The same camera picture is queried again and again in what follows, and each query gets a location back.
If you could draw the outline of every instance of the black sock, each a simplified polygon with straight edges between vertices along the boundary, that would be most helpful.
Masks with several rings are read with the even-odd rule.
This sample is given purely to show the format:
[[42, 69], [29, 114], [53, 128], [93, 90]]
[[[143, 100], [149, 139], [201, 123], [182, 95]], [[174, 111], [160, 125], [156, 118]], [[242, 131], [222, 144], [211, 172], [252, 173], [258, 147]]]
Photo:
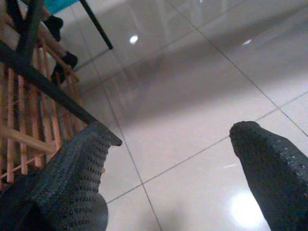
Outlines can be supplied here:
[[[67, 65], [70, 65], [72, 69], [77, 65], [78, 58], [71, 54], [70, 52], [66, 52], [66, 56], [61, 58]], [[60, 64], [56, 64], [56, 67], [53, 69], [52, 75], [51, 75], [51, 81], [55, 84], [57, 84], [57, 78], [56, 73], [60, 75], [60, 83], [63, 83], [65, 81], [65, 75], [64, 70]]]
[[46, 25], [52, 36], [57, 41], [60, 41], [60, 28], [63, 26], [63, 20], [52, 15], [47, 20], [43, 21], [43, 23]]

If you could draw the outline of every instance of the glossy floor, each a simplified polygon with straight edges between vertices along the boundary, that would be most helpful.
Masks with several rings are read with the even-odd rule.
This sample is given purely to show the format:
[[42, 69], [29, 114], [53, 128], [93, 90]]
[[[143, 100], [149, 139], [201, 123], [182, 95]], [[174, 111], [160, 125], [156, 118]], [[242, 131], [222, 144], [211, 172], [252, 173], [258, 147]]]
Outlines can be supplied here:
[[308, 0], [89, 0], [58, 13], [85, 108], [124, 144], [100, 193], [109, 231], [267, 231], [229, 129], [254, 120], [308, 154]]

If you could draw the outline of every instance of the tiled floor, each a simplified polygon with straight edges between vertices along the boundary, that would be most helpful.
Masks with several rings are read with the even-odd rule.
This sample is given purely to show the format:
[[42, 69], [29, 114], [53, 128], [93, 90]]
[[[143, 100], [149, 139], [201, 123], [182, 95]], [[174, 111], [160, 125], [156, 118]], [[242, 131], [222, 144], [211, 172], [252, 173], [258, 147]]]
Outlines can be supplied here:
[[228, 131], [255, 120], [308, 154], [308, 0], [88, 2], [114, 50], [80, 3], [58, 15], [85, 108], [124, 141], [107, 230], [269, 230]]

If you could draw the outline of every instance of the person's foot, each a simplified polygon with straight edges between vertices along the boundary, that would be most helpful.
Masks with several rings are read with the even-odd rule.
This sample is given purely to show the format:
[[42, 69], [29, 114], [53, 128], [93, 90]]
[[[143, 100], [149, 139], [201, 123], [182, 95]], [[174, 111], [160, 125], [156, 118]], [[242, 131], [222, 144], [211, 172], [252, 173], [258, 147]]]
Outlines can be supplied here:
[[44, 21], [44, 24], [46, 25], [54, 39], [59, 42], [61, 40], [60, 29], [63, 26], [63, 20], [52, 15], [46, 21]]
[[[72, 69], [77, 65], [78, 58], [71, 54], [70, 52], [66, 52], [66, 56], [61, 58], [67, 65], [70, 65]], [[56, 73], [59, 74], [60, 76], [60, 83], [63, 83], [65, 81], [65, 75], [64, 75], [64, 70], [60, 64], [56, 64], [55, 68], [53, 69], [52, 75], [51, 75], [51, 81], [53, 84], [57, 84], [57, 77]]]

